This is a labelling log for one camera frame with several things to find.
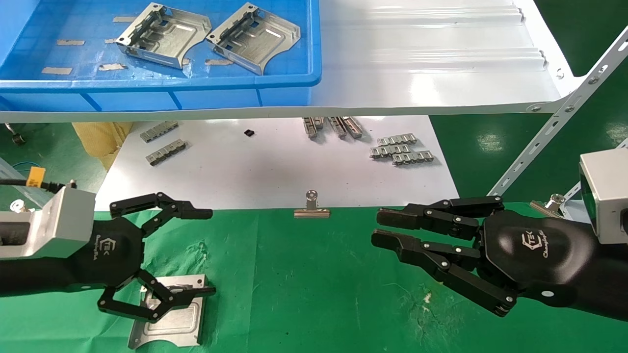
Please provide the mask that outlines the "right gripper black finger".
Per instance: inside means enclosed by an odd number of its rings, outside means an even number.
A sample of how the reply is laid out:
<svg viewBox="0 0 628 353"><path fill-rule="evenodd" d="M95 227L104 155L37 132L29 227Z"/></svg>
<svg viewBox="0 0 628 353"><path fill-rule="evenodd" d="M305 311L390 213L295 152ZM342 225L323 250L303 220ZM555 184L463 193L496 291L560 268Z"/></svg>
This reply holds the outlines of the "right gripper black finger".
<svg viewBox="0 0 628 353"><path fill-rule="evenodd" d="M394 252L401 263L421 268L435 281L498 317L505 317L517 303L515 291L491 284L474 274L482 259L480 250L426 243L411 235L382 229L372 233L371 243Z"/></svg>
<svg viewBox="0 0 628 353"><path fill-rule="evenodd" d="M402 209L380 208L377 223L408 230L424 229L471 240L479 232L478 219L505 209L500 196L442 200L430 205L409 203Z"/></svg>

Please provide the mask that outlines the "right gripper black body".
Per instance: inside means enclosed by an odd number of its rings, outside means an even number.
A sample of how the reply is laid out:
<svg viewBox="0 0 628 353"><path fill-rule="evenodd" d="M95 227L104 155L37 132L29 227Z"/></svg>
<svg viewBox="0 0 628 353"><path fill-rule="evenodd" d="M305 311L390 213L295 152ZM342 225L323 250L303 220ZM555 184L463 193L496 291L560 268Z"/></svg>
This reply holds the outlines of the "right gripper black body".
<svg viewBox="0 0 628 353"><path fill-rule="evenodd" d="M515 297L554 307L598 307L599 247L589 224L505 210L483 221L478 275Z"/></svg>

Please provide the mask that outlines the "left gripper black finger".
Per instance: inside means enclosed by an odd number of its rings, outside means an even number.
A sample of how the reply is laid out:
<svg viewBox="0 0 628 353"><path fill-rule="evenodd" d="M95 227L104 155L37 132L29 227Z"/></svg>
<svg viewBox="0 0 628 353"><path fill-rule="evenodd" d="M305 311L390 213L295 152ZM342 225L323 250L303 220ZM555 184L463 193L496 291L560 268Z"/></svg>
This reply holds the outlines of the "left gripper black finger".
<svg viewBox="0 0 628 353"><path fill-rule="evenodd" d="M118 290L137 280L159 300L154 308L121 302L114 298ZM213 296L217 293L214 286L171 291L146 270L138 270L134 275L119 285L108 285L97 302L98 309L107 314L134 319L141 322L157 323L171 310L181 310L191 306L196 298Z"/></svg>
<svg viewBox="0 0 628 353"><path fill-rule="evenodd" d="M141 226L141 232L144 237L155 233L155 231L173 218L207 220L213 217L213 210L196 208L190 201L178 201L170 198L163 192L112 202L109 205L109 212L112 218L118 218L153 208L158 208L160 212Z"/></svg>

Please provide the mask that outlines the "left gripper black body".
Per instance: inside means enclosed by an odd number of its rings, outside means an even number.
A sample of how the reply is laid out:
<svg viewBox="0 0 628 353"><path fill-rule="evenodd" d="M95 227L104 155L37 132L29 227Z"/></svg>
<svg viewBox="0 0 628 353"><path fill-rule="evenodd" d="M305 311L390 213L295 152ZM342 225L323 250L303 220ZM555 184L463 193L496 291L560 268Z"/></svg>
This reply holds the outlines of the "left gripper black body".
<svg viewBox="0 0 628 353"><path fill-rule="evenodd" d="M143 258L143 233L131 221L95 221L88 243L74 253L74 277L83 286L120 290L135 278Z"/></svg>

